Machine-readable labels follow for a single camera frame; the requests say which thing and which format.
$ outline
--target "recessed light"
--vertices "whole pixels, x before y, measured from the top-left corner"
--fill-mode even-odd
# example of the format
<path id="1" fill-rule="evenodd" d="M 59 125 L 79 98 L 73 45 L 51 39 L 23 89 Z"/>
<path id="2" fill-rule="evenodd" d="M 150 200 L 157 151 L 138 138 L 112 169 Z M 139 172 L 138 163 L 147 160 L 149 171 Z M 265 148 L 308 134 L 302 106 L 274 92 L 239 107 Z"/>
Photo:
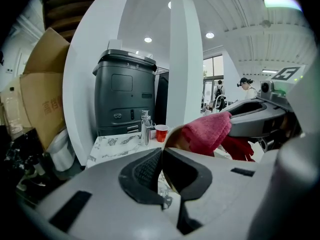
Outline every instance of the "recessed light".
<path id="1" fill-rule="evenodd" d="M 262 70 L 263 73 L 277 73 L 278 71 L 277 70 L 267 70 L 267 69 L 264 69 Z"/>
<path id="2" fill-rule="evenodd" d="M 302 12 L 300 5 L 295 0 L 263 0 L 265 7 L 283 7 L 292 8 Z"/>
<path id="3" fill-rule="evenodd" d="M 214 38 L 215 37 L 215 34 L 214 33 L 212 33 L 212 32 L 209 32 L 209 33 L 206 33 L 206 38 Z"/>
<path id="4" fill-rule="evenodd" d="M 150 37 L 146 37 L 146 38 L 144 39 L 144 41 L 145 41 L 146 43 L 151 43 L 151 42 L 152 42 L 152 39 L 151 39 Z"/>

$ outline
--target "white pillar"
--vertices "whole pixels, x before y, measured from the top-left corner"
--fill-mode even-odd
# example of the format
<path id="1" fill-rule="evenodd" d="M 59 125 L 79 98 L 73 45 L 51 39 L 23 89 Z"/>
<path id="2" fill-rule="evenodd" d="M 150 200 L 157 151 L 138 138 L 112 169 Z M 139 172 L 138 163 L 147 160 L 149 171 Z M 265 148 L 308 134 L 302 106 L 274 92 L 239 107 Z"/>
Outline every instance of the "white pillar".
<path id="1" fill-rule="evenodd" d="M 166 124 L 175 127 L 200 116 L 203 50 L 193 0 L 171 0 L 170 70 Z"/>
<path id="2" fill-rule="evenodd" d="M 85 165 L 94 145 L 95 81 L 92 74 L 110 39 L 118 38 L 127 0 L 95 0 L 71 41 L 63 74 L 63 110 L 75 154 Z"/>

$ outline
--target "window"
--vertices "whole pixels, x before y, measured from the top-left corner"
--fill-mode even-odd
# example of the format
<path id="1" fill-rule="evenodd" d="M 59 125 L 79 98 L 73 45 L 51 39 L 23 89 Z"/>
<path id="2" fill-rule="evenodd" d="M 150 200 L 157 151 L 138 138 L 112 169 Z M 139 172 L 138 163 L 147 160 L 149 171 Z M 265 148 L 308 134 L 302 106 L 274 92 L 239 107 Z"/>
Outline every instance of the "window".
<path id="1" fill-rule="evenodd" d="M 203 60 L 203 88 L 204 103 L 208 104 L 215 99 L 215 89 L 218 86 L 218 80 L 224 82 L 224 60 L 219 55 Z"/>
<path id="2" fill-rule="evenodd" d="M 203 61 L 203 77 L 212 77 L 214 75 L 214 63 L 212 58 Z"/>
<path id="3" fill-rule="evenodd" d="M 222 55 L 213 57 L 213 70 L 214 70 L 214 76 L 224 75 L 224 60 Z"/>

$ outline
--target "trash bin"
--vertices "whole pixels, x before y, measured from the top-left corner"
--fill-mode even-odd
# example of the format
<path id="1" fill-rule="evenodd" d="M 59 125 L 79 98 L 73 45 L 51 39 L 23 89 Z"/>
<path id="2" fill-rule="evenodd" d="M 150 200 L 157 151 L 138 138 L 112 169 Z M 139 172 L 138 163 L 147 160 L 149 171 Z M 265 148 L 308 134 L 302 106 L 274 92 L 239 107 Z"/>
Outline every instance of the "trash bin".
<path id="1" fill-rule="evenodd" d="M 141 112 L 155 115 L 156 62 L 124 50 L 106 50 L 93 70 L 98 136 L 141 132 Z"/>
<path id="2" fill-rule="evenodd" d="M 75 155 L 70 152 L 68 144 L 68 131 L 64 129 L 55 136 L 46 150 L 50 153 L 55 169 L 59 172 L 68 170 L 75 161 Z"/>

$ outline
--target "faucet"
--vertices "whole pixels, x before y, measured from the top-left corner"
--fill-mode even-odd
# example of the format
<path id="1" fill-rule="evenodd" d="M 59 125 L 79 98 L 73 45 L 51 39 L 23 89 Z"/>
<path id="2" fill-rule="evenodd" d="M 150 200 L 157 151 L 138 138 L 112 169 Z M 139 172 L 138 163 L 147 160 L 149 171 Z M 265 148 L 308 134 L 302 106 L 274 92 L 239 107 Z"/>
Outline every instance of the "faucet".
<path id="1" fill-rule="evenodd" d="M 142 110 L 141 113 L 141 145 L 148 146 L 151 139 L 151 130 L 155 129 L 155 125 L 151 120 L 151 116 L 148 115 L 149 110 Z"/>

